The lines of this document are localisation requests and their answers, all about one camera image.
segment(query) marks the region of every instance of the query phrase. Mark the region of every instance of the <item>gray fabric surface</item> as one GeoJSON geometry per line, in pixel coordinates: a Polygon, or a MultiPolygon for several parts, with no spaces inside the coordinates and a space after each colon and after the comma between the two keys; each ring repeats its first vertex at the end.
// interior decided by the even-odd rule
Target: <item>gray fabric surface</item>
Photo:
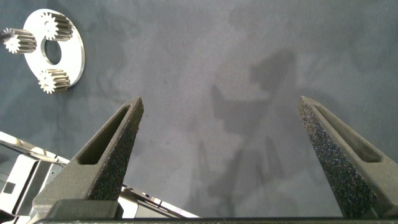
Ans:
{"type": "Polygon", "coordinates": [[[125,183],[203,217],[340,216],[297,113],[316,99],[398,161],[398,1],[0,1],[77,26],[86,67],[46,95],[0,49],[0,130],[68,159],[126,100],[125,183]]]}

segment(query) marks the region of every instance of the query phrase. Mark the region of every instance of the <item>gear teeth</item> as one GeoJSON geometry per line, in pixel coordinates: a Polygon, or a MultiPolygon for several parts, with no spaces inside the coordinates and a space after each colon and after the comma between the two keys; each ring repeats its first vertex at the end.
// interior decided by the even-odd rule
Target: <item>gear teeth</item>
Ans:
{"type": "Polygon", "coordinates": [[[68,89],[69,77],[63,70],[47,69],[41,72],[39,76],[39,85],[44,92],[52,94],[68,89]]]}
{"type": "Polygon", "coordinates": [[[45,12],[42,19],[47,40],[67,41],[71,39],[73,31],[68,18],[60,14],[45,12]]]}
{"type": "Polygon", "coordinates": [[[6,28],[3,30],[3,35],[8,35],[4,39],[4,45],[13,54],[32,53],[36,50],[36,39],[27,30],[6,28]]]}

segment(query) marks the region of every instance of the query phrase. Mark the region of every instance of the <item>silver metal plate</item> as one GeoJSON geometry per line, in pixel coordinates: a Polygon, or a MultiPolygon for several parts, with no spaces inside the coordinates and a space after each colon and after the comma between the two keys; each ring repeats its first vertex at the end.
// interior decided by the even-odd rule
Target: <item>silver metal plate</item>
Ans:
{"type": "Polygon", "coordinates": [[[60,45],[62,56],[58,64],[54,65],[50,62],[45,54],[45,42],[52,41],[46,40],[44,34],[44,23],[42,22],[41,15],[44,13],[60,12],[50,9],[39,9],[34,11],[27,19],[24,25],[24,30],[31,32],[37,41],[37,48],[34,52],[24,54],[29,68],[32,70],[36,77],[39,77],[42,70],[46,69],[60,69],[67,73],[70,80],[70,85],[73,86],[80,79],[85,67],[85,50],[83,41],[72,22],[72,37],[68,41],[58,41],[60,45]]]}

